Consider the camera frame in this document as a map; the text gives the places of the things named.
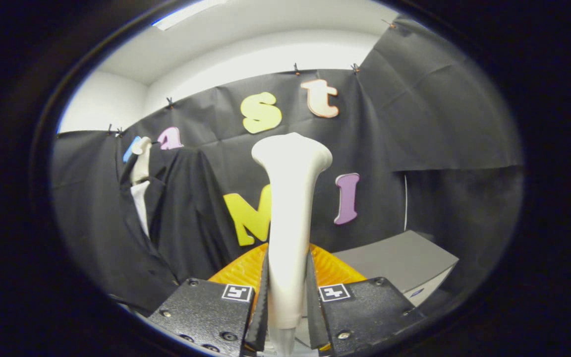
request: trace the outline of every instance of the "foam letter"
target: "foam letter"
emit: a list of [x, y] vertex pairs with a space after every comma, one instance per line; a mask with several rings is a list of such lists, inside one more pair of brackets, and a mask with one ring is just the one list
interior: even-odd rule
[[329, 105], [329, 97], [327, 95], [338, 95], [338, 90], [327, 86], [324, 79], [315, 79], [313, 81], [301, 83], [301, 88], [308, 90], [308, 108], [323, 118], [333, 118], [338, 115], [338, 108]]
[[123, 163], [126, 163], [129, 160], [129, 156], [131, 156], [131, 149], [133, 148], [133, 145], [136, 144], [136, 142], [138, 142], [139, 140], [140, 136], [136, 136], [135, 138], [133, 138], [133, 142], [131, 142], [131, 144], [127, 148], [127, 151], [125, 151], [125, 153], [122, 156]]
[[254, 244], [254, 239], [246, 233], [248, 228], [260, 241], [267, 241], [268, 228], [270, 227], [270, 215], [272, 214], [272, 192], [270, 185], [266, 185], [261, 190], [259, 198], [259, 208], [254, 210], [237, 193], [225, 194], [224, 201], [235, 222], [235, 231], [240, 246]]
[[345, 224], [356, 218], [356, 183], [360, 180], [359, 174], [345, 174], [336, 177], [336, 185], [340, 188], [338, 216], [334, 224]]
[[179, 129], [175, 126], [170, 126], [163, 131], [160, 136], [158, 136], [158, 142], [161, 143], [161, 150], [175, 149], [177, 147], [183, 147], [181, 142], [179, 142]]
[[276, 128], [281, 122], [281, 111], [273, 106], [276, 102], [275, 96], [267, 91], [244, 99], [241, 104], [244, 128], [252, 134]]

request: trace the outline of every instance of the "white object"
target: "white object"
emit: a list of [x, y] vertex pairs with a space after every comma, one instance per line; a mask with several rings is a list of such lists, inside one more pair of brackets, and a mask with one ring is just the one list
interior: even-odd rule
[[137, 185], [142, 180], [149, 178], [149, 155], [151, 146], [151, 139], [145, 136], [138, 140], [138, 142], [135, 142], [131, 147], [131, 152], [138, 155], [138, 160], [136, 160], [136, 163], [129, 173], [131, 185]]
[[152, 24], [152, 26], [157, 27], [163, 31], [170, 29], [171, 27], [177, 25], [183, 20], [188, 19], [195, 14], [198, 14], [206, 9], [211, 7], [224, 4], [228, 0], [202, 0], [200, 2], [196, 2], [193, 5], [183, 7], [160, 20], [157, 20]]
[[323, 144], [297, 133], [269, 136], [252, 147], [272, 189], [268, 246], [268, 328], [276, 350], [292, 354], [303, 314], [306, 254], [310, 244], [312, 197], [317, 177], [332, 163]]
[[387, 278], [415, 306], [449, 275], [458, 258], [414, 231], [334, 253], [365, 278]]
[[140, 220], [140, 226], [145, 235], [149, 237], [149, 224], [147, 223], [147, 205], [145, 205], [145, 191], [149, 187], [150, 182], [144, 181], [137, 185], [131, 186], [131, 197], [133, 197], [133, 202], [136, 205], [136, 212], [138, 212], [138, 219]]

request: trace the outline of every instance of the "white plastic object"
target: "white plastic object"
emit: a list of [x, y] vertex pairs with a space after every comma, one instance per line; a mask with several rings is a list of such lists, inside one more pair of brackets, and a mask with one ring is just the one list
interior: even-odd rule
[[138, 160], [129, 173], [131, 185], [137, 185], [143, 179], [149, 177], [149, 155], [151, 152], [151, 139], [144, 136], [131, 146], [131, 152], [138, 155]]
[[252, 158], [268, 173], [272, 221], [268, 246], [268, 326], [278, 353], [291, 355], [303, 313], [306, 255], [317, 177], [332, 163], [323, 144], [297, 133], [268, 136], [252, 147]]

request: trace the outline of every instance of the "white wall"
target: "white wall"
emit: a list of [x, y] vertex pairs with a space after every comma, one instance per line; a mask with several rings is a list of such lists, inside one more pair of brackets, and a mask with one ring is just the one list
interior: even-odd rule
[[102, 71], [93, 72], [72, 97], [58, 131], [131, 126], [202, 90], [261, 74], [315, 68], [349, 70], [361, 64], [379, 36], [339, 30], [277, 32], [232, 43], [170, 71], [149, 87]]
[[379, 36], [339, 30], [276, 32], [239, 41], [170, 71], [149, 87], [142, 117], [202, 90], [255, 75], [360, 65]]
[[109, 124], [127, 129], [142, 119], [147, 89], [133, 79], [97, 70], [73, 95], [58, 131], [107, 130]]

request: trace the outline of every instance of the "clip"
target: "clip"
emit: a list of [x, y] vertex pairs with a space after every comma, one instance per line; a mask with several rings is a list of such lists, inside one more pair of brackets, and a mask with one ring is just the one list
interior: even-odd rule
[[386, 24], [388, 24], [389, 27], [391, 27], [392, 29], [395, 29], [395, 28], [396, 28], [396, 25], [394, 25], [394, 23], [392, 23], [392, 22], [387, 22], [387, 21], [385, 21], [385, 19], [383, 19], [383, 18], [381, 18], [380, 20], [382, 20], [383, 22], [385, 22]]

